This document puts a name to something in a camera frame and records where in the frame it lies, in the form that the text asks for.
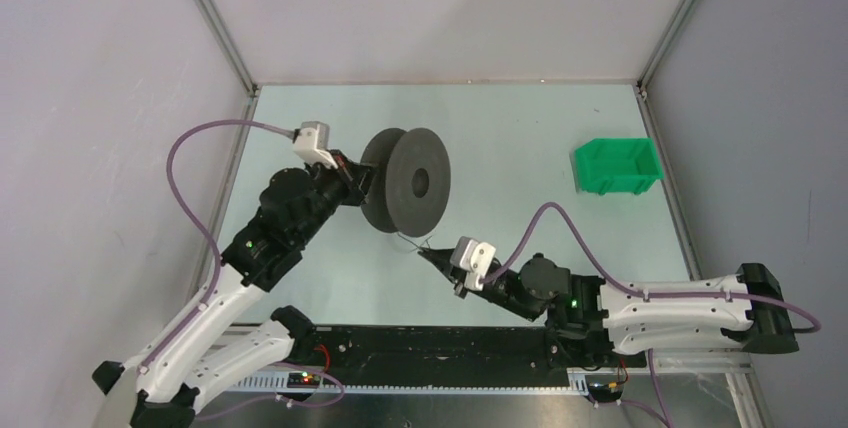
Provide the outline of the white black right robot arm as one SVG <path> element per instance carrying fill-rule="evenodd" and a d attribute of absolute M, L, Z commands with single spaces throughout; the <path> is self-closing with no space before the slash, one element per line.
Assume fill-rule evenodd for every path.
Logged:
<path fill-rule="evenodd" d="M 760 263 L 696 282 L 629 283 L 616 289 L 600 276 L 576 275 L 537 253 L 477 289 L 470 260 L 454 249 L 421 248 L 463 298 L 477 296 L 522 319 L 543 319 L 550 353 L 573 366 L 606 366 L 650 350 L 739 350 L 789 354 L 799 344 L 779 282 Z"/>

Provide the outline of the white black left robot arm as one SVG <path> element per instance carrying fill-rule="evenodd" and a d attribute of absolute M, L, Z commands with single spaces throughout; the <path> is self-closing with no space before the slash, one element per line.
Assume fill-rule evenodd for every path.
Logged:
<path fill-rule="evenodd" d="M 304 364 L 316 351 L 312 323 L 276 310 L 253 332 L 213 344 L 302 259 L 307 244 L 341 206 L 360 206 L 378 168 L 338 150 L 326 160 L 275 173 L 253 218 L 217 257 L 215 271 L 152 346 L 92 375 L 105 400 L 97 427 L 188 427 L 218 395 L 266 365 Z"/>

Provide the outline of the dark grey cable spool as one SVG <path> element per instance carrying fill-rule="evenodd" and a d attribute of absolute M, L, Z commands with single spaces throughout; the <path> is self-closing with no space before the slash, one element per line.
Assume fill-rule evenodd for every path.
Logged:
<path fill-rule="evenodd" d="M 428 128 L 387 128 L 367 144 L 360 162 L 376 174 L 361 211 L 383 233 L 422 237 L 442 219 L 451 165 L 441 138 Z"/>

